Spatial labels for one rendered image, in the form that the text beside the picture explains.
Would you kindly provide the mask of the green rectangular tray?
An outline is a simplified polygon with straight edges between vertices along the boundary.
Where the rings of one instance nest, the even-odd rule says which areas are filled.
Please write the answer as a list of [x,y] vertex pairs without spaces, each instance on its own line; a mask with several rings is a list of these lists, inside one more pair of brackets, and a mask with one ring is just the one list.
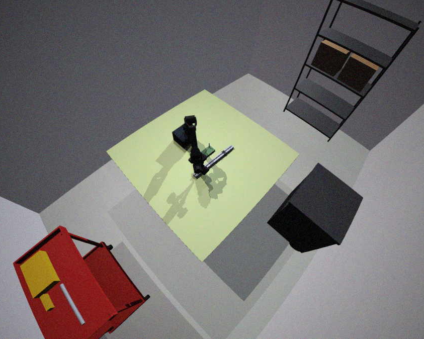
[[215,149],[210,146],[210,147],[206,147],[204,150],[202,150],[201,153],[208,157],[214,151],[215,151]]

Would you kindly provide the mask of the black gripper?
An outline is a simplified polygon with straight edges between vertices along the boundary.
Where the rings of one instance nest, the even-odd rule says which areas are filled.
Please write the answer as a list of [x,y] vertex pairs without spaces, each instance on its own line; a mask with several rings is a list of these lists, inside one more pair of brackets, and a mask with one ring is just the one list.
[[[191,158],[189,158],[188,159],[188,161],[191,163]],[[201,164],[201,168],[202,168],[202,174],[203,175],[205,175],[208,171],[209,171],[209,169],[206,167],[206,166],[204,166],[203,164],[202,164],[202,162],[200,162],[200,164]]]

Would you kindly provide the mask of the grey slotted metal rail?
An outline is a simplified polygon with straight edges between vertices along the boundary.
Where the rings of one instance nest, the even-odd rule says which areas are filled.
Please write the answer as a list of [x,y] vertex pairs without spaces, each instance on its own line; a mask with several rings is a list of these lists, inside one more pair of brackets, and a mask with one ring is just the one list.
[[[225,150],[223,150],[221,153],[219,153],[216,157],[214,157],[212,160],[210,160],[207,164],[205,164],[204,166],[206,166],[207,168],[209,168],[210,166],[212,166],[215,162],[217,162],[220,158],[222,158],[223,156],[225,156],[229,151],[231,151],[234,148],[234,146],[232,146],[232,144],[230,146],[228,146]],[[196,178],[200,175],[201,173],[198,174],[193,174],[193,176]]]

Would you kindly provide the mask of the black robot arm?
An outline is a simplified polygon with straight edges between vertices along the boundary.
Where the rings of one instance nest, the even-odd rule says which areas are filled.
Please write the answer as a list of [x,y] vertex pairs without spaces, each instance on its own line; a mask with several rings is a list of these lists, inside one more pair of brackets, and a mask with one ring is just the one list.
[[[195,115],[191,115],[191,116],[185,116],[184,117],[184,124],[183,124],[183,130],[187,136],[190,136],[190,140],[191,140],[191,153],[190,153],[190,158],[191,158],[191,163],[193,163],[193,169],[194,169],[194,173],[198,174],[202,172],[202,168],[201,168],[201,164],[200,162],[202,162],[202,164],[204,163],[204,161],[207,159],[207,156],[202,154],[197,146],[197,138],[196,138],[196,125],[197,125],[197,118],[195,117]],[[195,123],[193,125],[193,123]]]

